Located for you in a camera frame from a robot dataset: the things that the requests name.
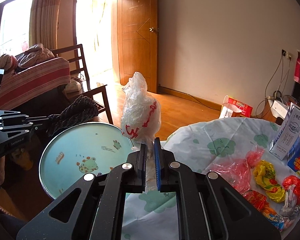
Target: wooden door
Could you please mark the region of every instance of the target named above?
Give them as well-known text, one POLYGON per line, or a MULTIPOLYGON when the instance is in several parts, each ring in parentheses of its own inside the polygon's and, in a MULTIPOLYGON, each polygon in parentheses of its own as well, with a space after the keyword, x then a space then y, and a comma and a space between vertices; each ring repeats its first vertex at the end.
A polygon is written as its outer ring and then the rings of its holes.
POLYGON ((157 92, 158 0, 118 0, 120 83, 137 71, 157 92))

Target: striped curtain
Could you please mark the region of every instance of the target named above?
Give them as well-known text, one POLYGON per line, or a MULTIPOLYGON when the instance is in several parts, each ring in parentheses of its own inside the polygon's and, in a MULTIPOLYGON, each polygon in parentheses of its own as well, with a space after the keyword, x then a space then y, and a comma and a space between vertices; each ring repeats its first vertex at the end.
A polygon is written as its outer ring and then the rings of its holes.
POLYGON ((60 0, 32 0, 29 46, 42 43, 57 49, 57 27, 60 0))

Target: baseboard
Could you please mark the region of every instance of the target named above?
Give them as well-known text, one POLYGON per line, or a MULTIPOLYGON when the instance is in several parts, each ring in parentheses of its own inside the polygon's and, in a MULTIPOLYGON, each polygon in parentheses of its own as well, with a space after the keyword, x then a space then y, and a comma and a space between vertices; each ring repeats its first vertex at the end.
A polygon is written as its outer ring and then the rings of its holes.
POLYGON ((186 94, 186 93, 183 93, 183 92, 180 92, 180 91, 176 91, 176 90, 173 90, 173 89, 170 89, 170 88, 165 88, 165 87, 160 87, 159 86, 158 89, 159 89, 160 93, 173 95, 173 96, 183 98, 183 99, 187 99, 187 100, 190 100, 190 101, 193 101, 193 102, 196 102, 196 103, 198 103, 198 101, 199 101, 200 103, 202 103, 203 105, 205 105, 207 107, 211 107, 213 109, 221 111, 221 105, 219 105, 217 103, 214 103, 214 102, 202 99, 202 98, 194 97, 194 96, 191 96, 189 94, 186 94))

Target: bundled blanket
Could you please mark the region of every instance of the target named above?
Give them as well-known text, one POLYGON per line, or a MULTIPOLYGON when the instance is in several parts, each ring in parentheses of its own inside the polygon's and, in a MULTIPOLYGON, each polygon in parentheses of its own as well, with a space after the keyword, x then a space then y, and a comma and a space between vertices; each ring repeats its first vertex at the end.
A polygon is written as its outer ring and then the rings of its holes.
POLYGON ((54 58, 54 55, 50 50, 45 49, 41 43, 36 44, 25 51, 18 59, 19 67, 16 69, 16 72, 21 72, 52 58, 54 58))
POLYGON ((17 67, 18 62, 15 56, 9 54, 0 56, 0 69, 4 69, 3 80, 12 77, 17 67))

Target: wooden chair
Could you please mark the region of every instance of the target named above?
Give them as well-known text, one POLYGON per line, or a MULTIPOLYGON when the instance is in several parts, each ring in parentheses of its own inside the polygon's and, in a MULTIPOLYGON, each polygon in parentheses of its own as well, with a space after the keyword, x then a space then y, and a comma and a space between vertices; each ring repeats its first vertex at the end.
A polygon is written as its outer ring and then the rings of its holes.
POLYGON ((102 93, 104 106, 101 103, 96 102, 98 105, 99 113, 106 111, 109 123, 113 124, 111 111, 110 111, 110 107, 109 107, 109 102, 108 102, 108 96, 107 96, 107 92, 106 92, 106 85, 98 86, 97 82, 90 82, 90 77, 89 77, 89 73, 88 73, 88 69, 87 69, 86 60, 84 57, 82 44, 77 44, 74 46, 69 46, 69 47, 61 48, 61 49, 54 49, 51 51, 55 57, 58 57, 58 54, 60 54, 60 53, 73 51, 76 49, 80 50, 80 56, 74 57, 71 59, 67 59, 67 60, 69 61, 69 63, 82 60, 83 67, 70 71, 70 75, 79 74, 81 72, 84 72, 85 81, 83 81, 81 83, 81 89, 78 92, 67 93, 66 96, 71 102, 73 102, 77 97, 79 97, 79 95, 84 95, 84 96, 87 96, 87 97, 93 99, 94 95, 96 95, 98 93, 102 93))

